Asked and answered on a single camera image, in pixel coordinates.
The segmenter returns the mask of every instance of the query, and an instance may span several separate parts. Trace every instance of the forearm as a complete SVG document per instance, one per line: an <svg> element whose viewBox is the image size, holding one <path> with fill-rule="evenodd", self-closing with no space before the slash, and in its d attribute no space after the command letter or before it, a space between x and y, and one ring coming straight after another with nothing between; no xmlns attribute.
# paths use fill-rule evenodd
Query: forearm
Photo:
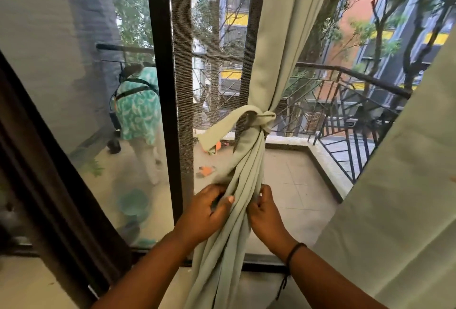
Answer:
<svg viewBox="0 0 456 309"><path fill-rule="evenodd" d="M284 238L277 256L285 262L296 244L291 236ZM386 309L306 247L294 253L290 272L313 309Z"/></svg>
<svg viewBox="0 0 456 309"><path fill-rule="evenodd" d="M179 266L193 248L179 234L168 233L92 308L157 308Z"/></svg>

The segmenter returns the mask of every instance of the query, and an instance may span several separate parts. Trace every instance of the curtain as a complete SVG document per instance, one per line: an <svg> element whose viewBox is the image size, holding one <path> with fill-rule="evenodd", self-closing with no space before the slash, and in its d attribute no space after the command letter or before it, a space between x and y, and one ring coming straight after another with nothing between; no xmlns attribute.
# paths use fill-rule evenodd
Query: curtain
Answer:
<svg viewBox="0 0 456 309"><path fill-rule="evenodd" d="M225 226L197 247L193 256L194 282L185 308L230 308L250 233L245 209L259 193L263 178L265 137L273 112L304 47L323 0L263 0L248 105L212 126L199 141L204 150L227 134L237 119L248 113L249 128L242 134L229 166L218 182L234 195Z"/></svg>
<svg viewBox="0 0 456 309"><path fill-rule="evenodd" d="M0 185L27 236L82 308L131 267L131 252L0 53Z"/></svg>
<svg viewBox="0 0 456 309"><path fill-rule="evenodd" d="M388 308L456 307L456 32L314 250Z"/></svg>

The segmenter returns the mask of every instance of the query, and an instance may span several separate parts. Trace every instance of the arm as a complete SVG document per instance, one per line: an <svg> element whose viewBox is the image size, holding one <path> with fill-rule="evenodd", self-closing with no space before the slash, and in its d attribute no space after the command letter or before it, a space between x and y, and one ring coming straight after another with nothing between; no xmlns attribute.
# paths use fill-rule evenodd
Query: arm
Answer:
<svg viewBox="0 0 456 309"><path fill-rule="evenodd" d="M234 197L211 204L225 188L208 185L196 194L173 231L158 242L92 309L155 309L185 257L220 229L228 218Z"/></svg>
<svg viewBox="0 0 456 309"><path fill-rule="evenodd" d="M261 194L258 202L248 205L250 225L255 235L285 263L298 242L285 229L270 186L263 185ZM290 271L313 309L386 309L308 248L300 247L294 253Z"/></svg>

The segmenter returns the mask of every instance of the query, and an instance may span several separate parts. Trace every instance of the teal patterned top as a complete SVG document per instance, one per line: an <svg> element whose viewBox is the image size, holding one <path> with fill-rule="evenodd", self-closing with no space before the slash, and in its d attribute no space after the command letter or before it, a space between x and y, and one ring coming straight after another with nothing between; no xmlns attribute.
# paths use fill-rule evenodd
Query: teal patterned top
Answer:
<svg viewBox="0 0 456 309"><path fill-rule="evenodd" d="M132 75L138 79L149 82L158 90L157 69L145 67L140 74ZM136 87L145 86L137 82L123 82L117 90L117 95ZM124 140L133 138L145 138L148 144L155 143L158 124L162 117L160 111L160 99L152 90L144 90L126 97L120 98L115 103L111 100L117 118L122 126L121 137Z"/></svg>

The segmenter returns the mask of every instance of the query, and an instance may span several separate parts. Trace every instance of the metal railing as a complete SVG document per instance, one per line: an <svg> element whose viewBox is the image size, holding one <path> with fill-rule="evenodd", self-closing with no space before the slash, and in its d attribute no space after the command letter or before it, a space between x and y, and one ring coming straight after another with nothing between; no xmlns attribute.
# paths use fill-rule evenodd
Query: metal railing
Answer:
<svg viewBox="0 0 456 309"><path fill-rule="evenodd" d="M97 44L99 50L153 55L150 48ZM239 107L241 57L192 54L195 129L207 129ZM368 96L359 90L369 84ZM271 135L307 138L319 143L352 183L381 143L400 110L385 105L393 94L403 101L411 93L371 76L344 68L314 63L296 64L276 108Z"/></svg>

